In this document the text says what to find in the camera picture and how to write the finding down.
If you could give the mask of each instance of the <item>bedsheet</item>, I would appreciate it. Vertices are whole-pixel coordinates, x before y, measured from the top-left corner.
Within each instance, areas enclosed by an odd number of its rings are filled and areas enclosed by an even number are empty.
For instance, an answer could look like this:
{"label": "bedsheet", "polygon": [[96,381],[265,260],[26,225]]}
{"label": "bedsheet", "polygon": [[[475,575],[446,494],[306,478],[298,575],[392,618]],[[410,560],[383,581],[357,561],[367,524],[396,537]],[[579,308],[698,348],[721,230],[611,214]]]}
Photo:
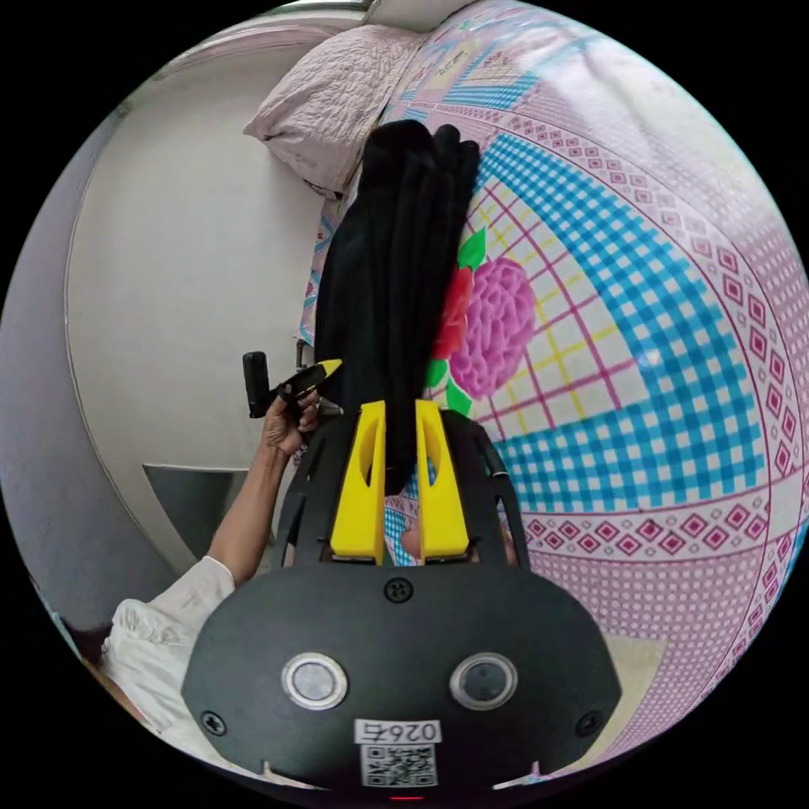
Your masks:
{"label": "bedsheet", "polygon": [[[458,248],[473,291],[450,294],[425,396],[490,433],[533,570],[606,635],[660,652],[587,763],[603,761],[704,699],[789,577],[809,522],[809,282],[716,121],[558,14],[455,14],[383,114],[405,117],[453,123],[482,152]],[[306,340],[350,203],[324,205]],[[385,515],[400,565],[416,518],[413,482]]]}

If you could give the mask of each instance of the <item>white pillow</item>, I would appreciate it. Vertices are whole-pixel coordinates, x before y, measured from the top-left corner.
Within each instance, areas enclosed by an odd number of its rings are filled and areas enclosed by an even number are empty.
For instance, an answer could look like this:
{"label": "white pillow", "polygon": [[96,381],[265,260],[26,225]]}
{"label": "white pillow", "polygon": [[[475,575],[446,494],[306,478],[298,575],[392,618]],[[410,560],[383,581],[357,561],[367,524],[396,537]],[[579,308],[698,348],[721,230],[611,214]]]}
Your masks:
{"label": "white pillow", "polygon": [[262,141],[318,193],[336,198],[425,38],[386,25],[329,37],[275,86],[244,134]]}

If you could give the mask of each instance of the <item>hand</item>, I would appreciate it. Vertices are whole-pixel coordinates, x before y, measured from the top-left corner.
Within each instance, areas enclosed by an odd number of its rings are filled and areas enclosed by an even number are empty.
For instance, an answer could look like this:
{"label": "hand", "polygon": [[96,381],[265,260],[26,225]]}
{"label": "hand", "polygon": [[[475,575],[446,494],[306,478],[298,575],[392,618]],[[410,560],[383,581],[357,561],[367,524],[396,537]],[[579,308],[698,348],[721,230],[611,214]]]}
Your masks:
{"label": "hand", "polygon": [[[517,567],[517,552],[514,550],[514,540],[511,535],[500,526],[503,532],[503,542],[506,543],[506,558],[511,567]],[[402,532],[402,548],[414,559],[421,558],[421,531],[418,528],[408,528]],[[476,565],[480,562],[477,548],[472,548],[469,561]]]}
{"label": "hand", "polygon": [[304,432],[311,432],[318,425],[318,401],[320,396],[316,390],[299,402],[303,415],[301,420],[292,424],[284,413],[287,403],[277,396],[267,410],[264,418],[264,430],[261,435],[263,446],[279,449],[288,458],[294,455],[303,445]]}

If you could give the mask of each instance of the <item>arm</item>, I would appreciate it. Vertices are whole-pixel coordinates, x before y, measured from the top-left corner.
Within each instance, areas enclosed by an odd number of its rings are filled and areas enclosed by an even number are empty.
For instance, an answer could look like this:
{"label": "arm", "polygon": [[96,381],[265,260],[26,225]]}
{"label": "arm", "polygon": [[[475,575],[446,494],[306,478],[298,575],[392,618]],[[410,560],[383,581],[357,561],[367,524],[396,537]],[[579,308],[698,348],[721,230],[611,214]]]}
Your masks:
{"label": "arm", "polygon": [[267,411],[253,463],[207,554],[228,568],[236,587],[253,578],[258,570],[270,538],[284,470],[290,456],[303,443],[301,432],[311,431],[317,425],[317,399],[314,393],[302,402],[303,418],[296,426],[284,416],[286,404],[280,397]]}
{"label": "arm", "polygon": [[281,477],[289,458],[276,447],[260,445],[208,555],[233,574],[236,587],[253,578],[270,538]]}

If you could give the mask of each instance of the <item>black fabric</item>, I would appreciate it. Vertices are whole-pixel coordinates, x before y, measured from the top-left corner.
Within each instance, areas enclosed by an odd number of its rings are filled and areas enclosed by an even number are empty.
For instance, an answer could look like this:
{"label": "black fabric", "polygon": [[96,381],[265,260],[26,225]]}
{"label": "black fabric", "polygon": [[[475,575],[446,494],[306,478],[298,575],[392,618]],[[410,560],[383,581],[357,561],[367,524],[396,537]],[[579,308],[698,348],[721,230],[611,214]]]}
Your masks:
{"label": "black fabric", "polygon": [[415,400],[441,323],[480,162],[454,126],[418,121],[375,130],[357,196],[332,238],[315,314],[315,361],[341,359],[320,389],[346,410],[384,399],[385,491],[415,467]]}

